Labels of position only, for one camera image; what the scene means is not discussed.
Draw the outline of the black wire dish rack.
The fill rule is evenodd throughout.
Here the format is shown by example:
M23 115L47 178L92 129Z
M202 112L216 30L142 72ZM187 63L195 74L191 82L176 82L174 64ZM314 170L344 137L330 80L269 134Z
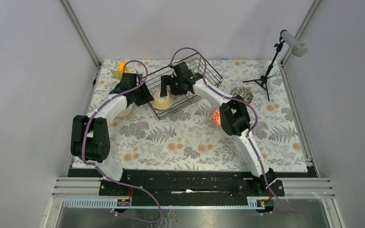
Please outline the black wire dish rack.
M149 105L155 116L162 120L202 99L196 95L193 85L205 78L208 84L219 87L223 77L217 70L198 53L174 61L148 75L146 85L153 98L170 95L173 103L167 108L155 107L152 101Z

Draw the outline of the yellow dotted white bowl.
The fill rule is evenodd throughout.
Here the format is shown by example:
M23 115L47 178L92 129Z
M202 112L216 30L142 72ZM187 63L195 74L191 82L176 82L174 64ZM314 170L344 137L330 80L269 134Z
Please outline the yellow dotted white bowl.
M154 100L152 101L152 106L158 110L165 110L171 107L174 102L174 96L170 94L169 91L167 92L167 95L163 97L160 96L160 93L161 91L159 90L153 94Z

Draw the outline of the cream white bowl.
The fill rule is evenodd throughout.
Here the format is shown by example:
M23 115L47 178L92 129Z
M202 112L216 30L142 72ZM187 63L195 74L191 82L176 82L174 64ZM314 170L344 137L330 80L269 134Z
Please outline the cream white bowl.
M130 104L126 109L121 111L116 117L122 119L128 118L132 114L132 111L133 111L133 104Z

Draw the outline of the red patterned white bowl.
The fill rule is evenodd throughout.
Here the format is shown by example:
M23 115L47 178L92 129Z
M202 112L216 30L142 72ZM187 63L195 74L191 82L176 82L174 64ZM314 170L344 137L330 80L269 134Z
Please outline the red patterned white bowl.
M221 118L219 109L215 109L212 114L212 119L217 126L221 126Z

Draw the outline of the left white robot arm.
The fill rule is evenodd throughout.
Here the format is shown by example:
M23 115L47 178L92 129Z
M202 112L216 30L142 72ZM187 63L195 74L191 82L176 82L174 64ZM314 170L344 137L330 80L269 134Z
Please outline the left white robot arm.
M140 106L154 100L145 84L146 80L147 77L136 73L123 73L107 100L89 114L73 118L71 154L92 165L104 179L111 181L110 189L116 195L125 194L128 183L122 178L124 169L109 158L111 143L108 127L132 104Z

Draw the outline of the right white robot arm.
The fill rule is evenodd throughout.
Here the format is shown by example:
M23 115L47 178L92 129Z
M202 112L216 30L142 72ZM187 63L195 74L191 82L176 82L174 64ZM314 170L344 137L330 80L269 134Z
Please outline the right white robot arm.
M185 95L188 92L200 96L213 105L219 106L220 121L223 131L232 136L240 146L248 160L251 174L256 178L253 183L254 191L261 196L272 190L276 175L271 168L265 169L264 159L256 146L250 124L248 109L256 111L241 96L231 96L211 83L208 83L205 73L193 73L184 61L169 64L173 70L170 75L161 77L161 96L166 95L170 88L172 95Z

